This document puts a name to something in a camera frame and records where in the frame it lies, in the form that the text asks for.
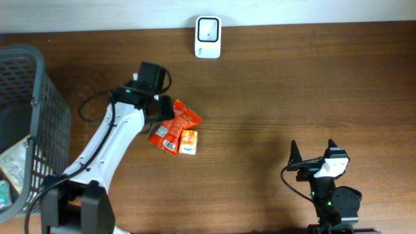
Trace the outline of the red snack bag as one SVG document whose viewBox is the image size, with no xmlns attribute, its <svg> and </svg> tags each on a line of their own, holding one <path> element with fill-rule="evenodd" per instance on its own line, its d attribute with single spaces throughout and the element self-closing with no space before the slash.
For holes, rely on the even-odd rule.
<svg viewBox="0 0 416 234">
<path fill-rule="evenodd" d="M 164 121 L 150 136 L 149 142 L 172 155 L 177 155 L 182 130 L 191 130 L 203 120 L 178 99 L 175 100 L 173 106 L 175 118 Z"/>
</svg>

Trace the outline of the orange tissue pack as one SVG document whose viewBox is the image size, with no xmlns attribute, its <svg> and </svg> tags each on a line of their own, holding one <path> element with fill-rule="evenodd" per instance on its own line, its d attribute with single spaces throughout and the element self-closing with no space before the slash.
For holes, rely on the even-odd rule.
<svg viewBox="0 0 416 234">
<path fill-rule="evenodd" d="M 198 144 L 198 132 L 193 130 L 182 130 L 179 141 L 179 153 L 195 155 Z"/>
</svg>

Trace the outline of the cream snack bag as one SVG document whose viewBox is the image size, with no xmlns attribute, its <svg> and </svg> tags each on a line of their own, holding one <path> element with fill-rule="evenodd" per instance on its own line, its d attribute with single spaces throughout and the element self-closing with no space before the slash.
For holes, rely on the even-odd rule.
<svg viewBox="0 0 416 234">
<path fill-rule="evenodd" d="M 18 194 L 21 194 L 24 184 L 28 138 L 27 135 L 1 154 L 1 171 Z"/>
</svg>

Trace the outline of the teal tissue pack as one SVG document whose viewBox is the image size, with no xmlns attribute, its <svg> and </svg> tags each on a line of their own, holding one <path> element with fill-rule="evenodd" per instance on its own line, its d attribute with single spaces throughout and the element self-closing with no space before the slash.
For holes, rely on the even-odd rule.
<svg viewBox="0 0 416 234">
<path fill-rule="evenodd" d="M 12 196 L 10 185 L 7 181 L 0 181 L 0 209 L 10 207 L 12 205 Z"/>
</svg>

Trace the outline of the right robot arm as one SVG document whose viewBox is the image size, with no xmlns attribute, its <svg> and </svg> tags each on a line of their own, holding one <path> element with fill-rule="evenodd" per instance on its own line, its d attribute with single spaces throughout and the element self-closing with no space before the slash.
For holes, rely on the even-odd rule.
<svg viewBox="0 0 416 234">
<path fill-rule="evenodd" d="M 335 180 L 346 173 L 350 157 L 344 148 L 328 140 L 324 155 L 303 160 L 296 141 L 291 142 L 289 162 L 283 171 L 296 172 L 297 182 L 308 182 L 310 195 L 298 191 L 298 195 L 311 202 L 317 214 L 317 224 L 308 225 L 306 232 L 353 233 L 353 225 L 359 220 L 358 211 L 362 200 L 360 191 L 335 185 Z"/>
</svg>

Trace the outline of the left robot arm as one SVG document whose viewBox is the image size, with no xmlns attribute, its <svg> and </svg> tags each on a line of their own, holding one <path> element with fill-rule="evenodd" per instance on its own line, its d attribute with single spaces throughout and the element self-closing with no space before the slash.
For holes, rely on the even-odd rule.
<svg viewBox="0 0 416 234">
<path fill-rule="evenodd" d="M 109 200 L 114 173 L 139 134 L 174 118 L 166 91 L 170 72 L 143 62 L 128 83 L 107 91 L 109 105 L 100 126 L 80 156 L 61 176 L 48 176 L 36 201 L 42 233 L 123 233 Z"/>
</svg>

